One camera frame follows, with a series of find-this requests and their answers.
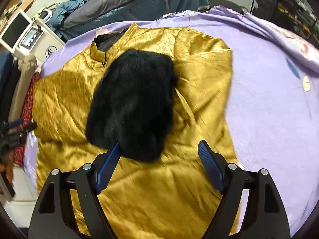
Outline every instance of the gold jacket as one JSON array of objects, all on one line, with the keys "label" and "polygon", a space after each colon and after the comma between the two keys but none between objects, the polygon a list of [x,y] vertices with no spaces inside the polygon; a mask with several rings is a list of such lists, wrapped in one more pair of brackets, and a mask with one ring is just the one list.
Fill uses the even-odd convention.
[{"label": "gold jacket", "polygon": [[[85,137],[90,102],[110,63],[131,48],[167,54],[174,61],[179,76],[174,125],[157,162],[121,157],[99,201],[119,239],[199,239],[221,199],[198,157],[199,141],[205,139],[212,150],[236,163],[224,118],[232,50],[221,39],[190,28],[132,24],[106,53],[92,43],[63,69],[37,82],[33,119],[38,123],[38,188],[52,169],[76,170],[104,152]],[[77,194],[71,195],[79,229],[87,233]]]}]

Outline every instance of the circular logo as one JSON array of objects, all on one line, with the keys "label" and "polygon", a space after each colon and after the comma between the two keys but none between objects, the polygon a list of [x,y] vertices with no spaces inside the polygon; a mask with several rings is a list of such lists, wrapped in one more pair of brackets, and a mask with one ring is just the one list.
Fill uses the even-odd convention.
[{"label": "circular logo", "polygon": [[45,51],[45,57],[47,58],[49,55],[51,55],[53,52],[58,51],[58,49],[55,46],[50,46]]}]

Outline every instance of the monitor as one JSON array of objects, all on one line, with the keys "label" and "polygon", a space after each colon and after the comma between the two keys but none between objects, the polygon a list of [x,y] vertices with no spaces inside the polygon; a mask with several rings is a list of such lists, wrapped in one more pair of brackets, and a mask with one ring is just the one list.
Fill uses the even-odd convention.
[{"label": "monitor", "polygon": [[0,43],[13,53],[17,41],[21,40],[30,25],[32,25],[31,19],[22,10],[19,11],[0,34]]}]

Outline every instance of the black furry object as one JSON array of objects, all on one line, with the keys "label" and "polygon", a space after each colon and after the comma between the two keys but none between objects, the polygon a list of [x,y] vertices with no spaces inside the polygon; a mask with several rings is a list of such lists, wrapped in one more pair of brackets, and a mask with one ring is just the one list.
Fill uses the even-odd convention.
[{"label": "black furry object", "polygon": [[97,85],[87,118],[88,141],[124,157],[159,158],[173,121],[177,75],[167,55],[130,49],[114,60]]}]

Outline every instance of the red patterned fabric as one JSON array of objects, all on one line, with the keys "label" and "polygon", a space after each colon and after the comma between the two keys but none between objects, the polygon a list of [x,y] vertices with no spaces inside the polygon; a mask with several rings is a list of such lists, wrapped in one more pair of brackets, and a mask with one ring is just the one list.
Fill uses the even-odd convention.
[{"label": "red patterned fabric", "polygon": [[[36,72],[31,79],[29,90],[28,90],[26,99],[24,100],[22,112],[20,115],[20,118],[23,119],[23,124],[19,126],[19,129],[27,126],[32,119],[33,88],[34,88],[34,84],[39,79],[40,79],[40,73]],[[14,163],[20,167],[23,167],[24,149],[25,149],[25,145],[15,149]]]}]

